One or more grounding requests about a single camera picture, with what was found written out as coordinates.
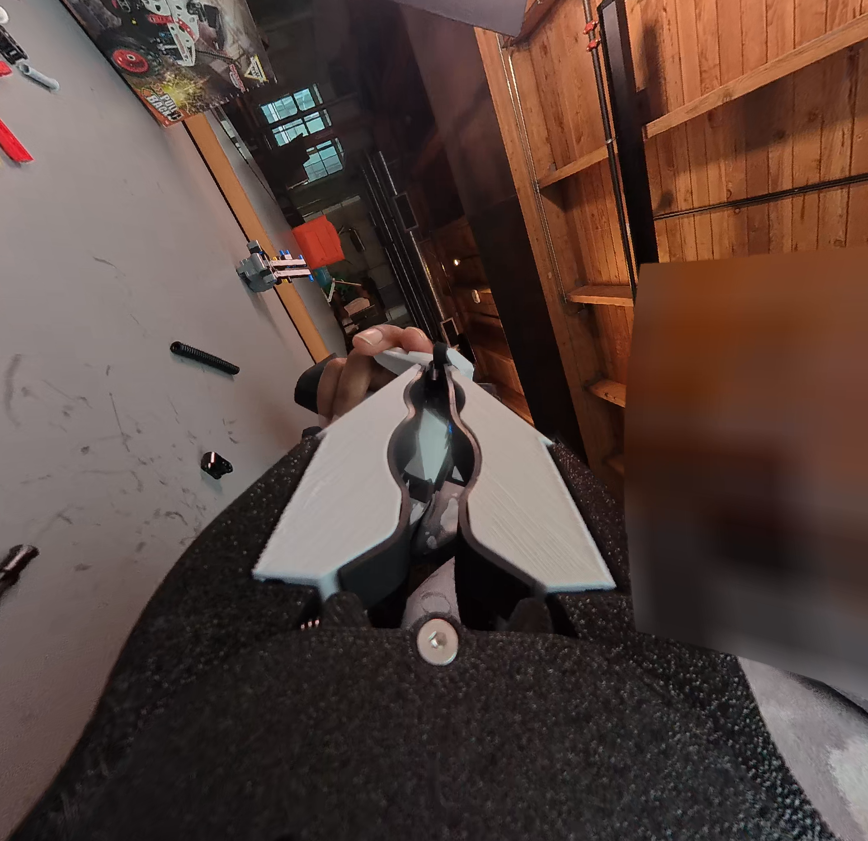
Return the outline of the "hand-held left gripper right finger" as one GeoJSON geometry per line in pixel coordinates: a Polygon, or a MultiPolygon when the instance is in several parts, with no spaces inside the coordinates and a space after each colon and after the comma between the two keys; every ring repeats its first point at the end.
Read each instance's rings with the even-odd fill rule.
{"type": "Polygon", "coordinates": [[[437,369],[448,449],[438,484],[458,520],[467,596],[609,591],[615,580],[550,452],[551,441],[455,369],[437,369]]]}

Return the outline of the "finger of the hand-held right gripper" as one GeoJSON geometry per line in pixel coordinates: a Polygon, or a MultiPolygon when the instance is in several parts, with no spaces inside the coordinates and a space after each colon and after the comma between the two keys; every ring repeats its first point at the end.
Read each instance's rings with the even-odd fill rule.
{"type": "Polygon", "coordinates": [[[407,464],[407,474],[419,480],[436,482],[450,455],[450,437],[448,420],[435,412],[424,412],[407,464]]]}
{"type": "MultiPolygon", "coordinates": [[[[457,373],[465,378],[473,380],[475,375],[475,366],[467,360],[457,350],[447,347],[445,350],[446,363],[451,365],[457,373]]],[[[434,358],[432,353],[421,351],[407,351],[400,348],[386,350],[377,354],[374,361],[382,368],[391,373],[400,376],[413,365],[420,367],[428,367],[434,358]]]]}

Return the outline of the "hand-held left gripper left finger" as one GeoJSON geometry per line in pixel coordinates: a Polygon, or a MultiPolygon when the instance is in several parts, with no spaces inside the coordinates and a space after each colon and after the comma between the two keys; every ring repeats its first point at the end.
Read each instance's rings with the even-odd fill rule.
{"type": "Polygon", "coordinates": [[[409,570],[410,499],[402,481],[418,418],[411,398],[425,375],[410,365],[330,424],[253,568],[258,581],[384,599],[409,570]]]}

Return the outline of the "person's right hand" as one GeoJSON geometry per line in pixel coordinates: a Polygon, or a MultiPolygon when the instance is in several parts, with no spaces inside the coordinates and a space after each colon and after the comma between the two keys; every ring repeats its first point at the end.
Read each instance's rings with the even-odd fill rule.
{"type": "Polygon", "coordinates": [[[415,327],[374,326],[353,337],[353,348],[347,358],[334,358],[326,365],[317,392],[322,428],[362,403],[369,392],[378,391],[396,379],[394,372],[375,359],[394,349],[431,354],[433,344],[415,327]]]}

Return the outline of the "black ribbed toy axle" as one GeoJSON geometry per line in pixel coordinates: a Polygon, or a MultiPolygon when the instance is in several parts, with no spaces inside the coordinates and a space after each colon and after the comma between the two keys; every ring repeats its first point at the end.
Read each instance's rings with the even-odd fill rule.
{"type": "Polygon", "coordinates": [[[178,358],[190,360],[196,364],[199,364],[200,366],[214,369],[230,377],[236,377],[241,371],[238,365],[229,362],[226,359],[220,358],[213,355],[212,353],[198,349],[196,347],[181,343],[180,341],[173,341],[169,345],[169,349],[170,352],[178,358]]]}

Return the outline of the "grey toy part assembly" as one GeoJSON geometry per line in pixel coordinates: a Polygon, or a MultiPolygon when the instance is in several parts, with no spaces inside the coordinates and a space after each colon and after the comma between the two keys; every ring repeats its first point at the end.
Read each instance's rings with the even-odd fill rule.
{"type": "Polygon", "coordinates": [[[311,268],[301,256],[280,250],[273,259],[258,241],[247,244],[248,256],[236,266],[239,279],[252,293],[265,293],[283,283],[309,279],[311,268]]]}

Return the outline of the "orange red box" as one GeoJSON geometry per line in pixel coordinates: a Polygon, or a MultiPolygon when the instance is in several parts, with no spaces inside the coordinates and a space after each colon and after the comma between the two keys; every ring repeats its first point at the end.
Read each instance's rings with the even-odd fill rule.
{"type": "Polygon", "coordinates": [[[315,270],[345,259],[341,238],[336,227],[321,215],[292,228],[301,257],[307,267],[315,270]]]}

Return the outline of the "bright window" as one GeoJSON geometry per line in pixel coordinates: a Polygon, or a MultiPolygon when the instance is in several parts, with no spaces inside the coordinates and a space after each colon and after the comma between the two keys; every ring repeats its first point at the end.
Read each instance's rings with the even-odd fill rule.
{"type": "Polygon", "coordinates": [[[259,106],[266,122],[266,140],[288,160],[302,180],[313,183],[344,170],[344,151],[325,106],[313,84],[259,106]]]}

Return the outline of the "black vertical beam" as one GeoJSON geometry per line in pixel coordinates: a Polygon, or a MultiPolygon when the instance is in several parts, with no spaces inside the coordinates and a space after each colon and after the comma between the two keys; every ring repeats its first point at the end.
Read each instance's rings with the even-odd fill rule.
{"type": "Polygon", "coordinates": [[[626,216],[632,289],[645,264],[659,262],[656,228],[646,162],[641,98],[628,31],[625,0],[602,0],[598,6],[602,52],[611,106],[620,199],[626,216]]]}

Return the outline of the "metal conduit pipe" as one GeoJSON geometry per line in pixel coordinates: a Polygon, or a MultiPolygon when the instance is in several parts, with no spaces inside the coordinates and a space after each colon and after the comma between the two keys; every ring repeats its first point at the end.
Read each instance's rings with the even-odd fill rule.
{"type": "Polygon", "coordinates": [[[629,229],[627,227],[627,216],[623,203],[620,168],[615,150],[615,140],[613,135],[612,119],[610,116],[609,98],[604,77],[604,66],[602,60],[602,33],[599,22],[592,10],[591,0],[580,1],[585,21],[584,34],[588,39],[587,51],[590,54],[593,65],[594,85],[602,120],[604,149],[606,153],[606,160],[609,165],[609,176],[612,184],[613,200],[619,228],[618,230],[620,233],[624,259],[627,267],[628,285],[631,297],[635,299],[635,263],[633,258],[629,229]]]}

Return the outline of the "dark toy axle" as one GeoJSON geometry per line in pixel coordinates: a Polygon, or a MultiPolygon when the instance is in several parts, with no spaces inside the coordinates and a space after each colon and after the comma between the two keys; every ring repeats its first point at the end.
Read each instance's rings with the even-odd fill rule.
{"type": "Polygon", "coordinates": [[[27,566],[39,555],[39,549],[29,544],[17,545],[1,561],[1,597],[20,580],[27,566]]]}

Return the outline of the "person's grey hoodie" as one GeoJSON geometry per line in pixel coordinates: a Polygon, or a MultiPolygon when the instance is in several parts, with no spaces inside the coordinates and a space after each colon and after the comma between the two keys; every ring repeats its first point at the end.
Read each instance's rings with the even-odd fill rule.
{"type": "Polygon", "coordinates": [[[774,743],[839,839],[867,838],[867,716],[829,686],[739,659],[774,743]]]}

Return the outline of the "printed toy truck box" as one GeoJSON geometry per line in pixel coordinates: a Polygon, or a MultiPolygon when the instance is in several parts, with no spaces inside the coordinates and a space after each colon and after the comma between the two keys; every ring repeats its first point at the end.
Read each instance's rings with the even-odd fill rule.
{"type": "Polygon", "coordinates": [[[60,0],[164,127],[276,82],[247,0],[60,0]]]}

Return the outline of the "red toy beam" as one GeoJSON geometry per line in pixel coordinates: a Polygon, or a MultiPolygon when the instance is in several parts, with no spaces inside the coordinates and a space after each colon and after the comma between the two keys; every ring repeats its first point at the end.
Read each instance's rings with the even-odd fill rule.
{"type": "Polygon", "coordinates": [[[15,164],[23,165],[34,160],[33,156],[3,120],[0,121],[0,146],[2,153],[15,164]]]}

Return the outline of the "wooden shelf board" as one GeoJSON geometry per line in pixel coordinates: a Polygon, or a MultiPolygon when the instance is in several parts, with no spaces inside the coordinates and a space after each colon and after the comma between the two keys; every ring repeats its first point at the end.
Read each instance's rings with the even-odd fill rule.
{"type": "Polygon", "coordinates": [[[721,87],[703,94],[673,111],[654,119],[644,127],[647,138],[654,138],[697,119],[712,110],[767,87],[778,80],[819,63],[833,54],[866,42],[867,15],[863,14],[839,28],[801,45],[721,87]]]}

